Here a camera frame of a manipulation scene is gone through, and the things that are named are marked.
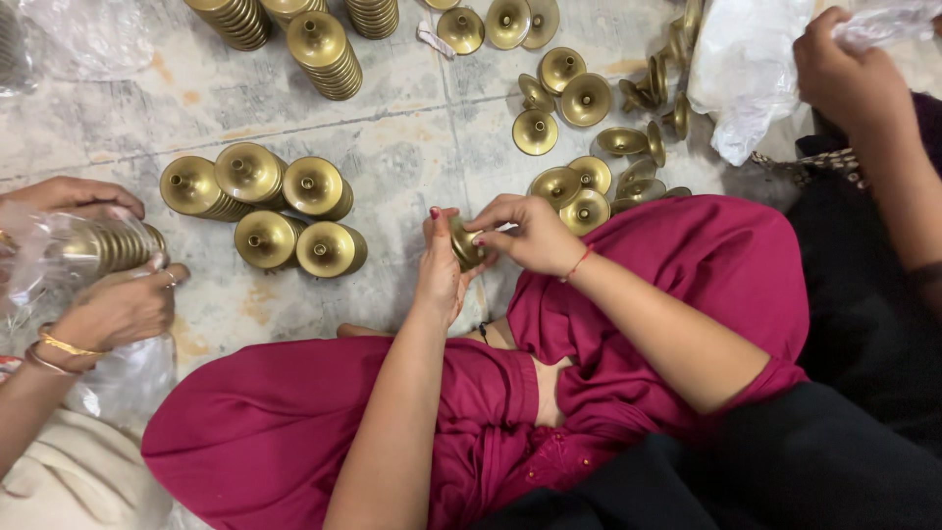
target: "bangle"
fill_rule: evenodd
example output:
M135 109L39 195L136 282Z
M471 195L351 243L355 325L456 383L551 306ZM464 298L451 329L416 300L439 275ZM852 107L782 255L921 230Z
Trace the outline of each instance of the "bangle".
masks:
M66 344L61 340L56 340L49 335L49 328L52 327L52 323L45 323L40 326L40 342L43 344L48 344L54 348L58 348L63 352L72 355L72 356L100 356L106 354L107 352L92 352L91 350L83 350L82 348L76 348L71 344Z
M56 366L55 364L43 360L40 356L36 355L36 345L38 342L33 342L28 348L26 348L26 362L31 363L38 368L44 369L46 371L53 371L56 375L70 375L70 376L79 376L81 372L69 372L68 370L63 370Z
M569 280L573 279L573 274L576 273L576 269L578 269L578 268L579 268L579 265L581 265L582 262L585 261L587 257L589 257L589 254L592 253L592 249L593 249L593 248L595 248L594 243L589 243L588 245L586 245L586 253L582 255L582 257L579 259L578 263L576 263L576 266L573 267L573 270L572 270L572 271L570 271L570 272L569 272L567 275L565 275L564 277L560 278L560 282L566 283L566 282L568 282Z

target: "gold bangle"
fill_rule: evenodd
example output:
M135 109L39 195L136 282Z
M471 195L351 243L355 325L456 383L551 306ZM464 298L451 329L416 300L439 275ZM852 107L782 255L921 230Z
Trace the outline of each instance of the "gold bangle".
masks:
M52 323L45 323L40 326L40 342L43 344L48 344L54 348L58 348L63 352L71 356L101 356L107 352L92 352L91 350L83 350L81 348L76 348L71 344L66 344L61 340L56 340L49 335L48 329L52 327Z
M38 368L52 370L56 375L71 375L79 376L81 372L69 372L68 370L63 370L56 366L55 364L42 359L40 356L36 355L36 345L38 342L33 342L28 348L26 348L26 362L37 365Z

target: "concrete floor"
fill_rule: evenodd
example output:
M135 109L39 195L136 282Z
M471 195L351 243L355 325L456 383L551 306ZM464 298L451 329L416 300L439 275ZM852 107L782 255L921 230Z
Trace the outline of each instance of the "concrete floor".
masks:
M482 17L490 3L466 2ZM819 10L833 3L820 2ZM853 7L854 0L838 3ZM439 16L422 0L399 0L399 29L384 41L353 32L343 3L330 0L365 75L359 94L330 102L293 62L284 35L258 51L237 52L182 1L153 2L146 7L157 50L151 68L116 82L46 79L35 94L0 102L0 190L70 174L119 182L143 199L148 223L193 272L177 290L172 330L181 377L248 344L333 337L342 322L394 330L411 303L423 247L420 224L429 207L459 207L473 215L498 193L524 193L541 171L588 154L602 157L617 176L634 158L600 154L595 136L615 125L642 128L656 117L613 107L602 123L576 128L558 114L556 147L529 157L511 138L522 110L517 76L536 75L546 51L568 46L613 87L622 77L638 79L645 58L666 42L667 24L682 4L560 0L560 31L546 48L499 51L485 43L474 55L448 61L414 36L420 21L435 27ZM942 95L940 40L903 43L892 53L915 90ZM671 70L670 82L673 92L685 80ZM617 90L615 97L620 104ZM709 147L711 122L699 118L685 142L665 130L668 162L658 178L669 188L786 207L797 193L791 183L729 167ZM802 108L776 124L760 150L794 158L794 140L808 132ZM215 159L237 141L261 143L289 162L318 156L337 166L355 194L344 223L369 245L360 272L317 280L301 270L253 269L236 253L233 225L179 216L163 204L157 183L168 163L185 155ZM501 316L518 273L502 262L476 280L452 332ZM179 527L201 527L180 515Z

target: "white plastic sheet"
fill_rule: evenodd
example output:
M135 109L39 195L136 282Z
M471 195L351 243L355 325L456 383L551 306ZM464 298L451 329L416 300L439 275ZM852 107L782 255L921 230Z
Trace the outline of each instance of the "white plastic sheet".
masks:
M813 0L713 0L706 6L690 68L688 97L716 113L710 144L742 165L772 122L799 104L792 44L811 20Z

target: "black pants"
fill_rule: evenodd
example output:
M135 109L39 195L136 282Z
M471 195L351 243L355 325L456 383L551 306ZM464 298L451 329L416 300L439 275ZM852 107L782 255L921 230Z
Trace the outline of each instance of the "black pants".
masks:
M942 324L910 284L876 206L847 181L822 175L788 218L811 306L799 364L942 457Z

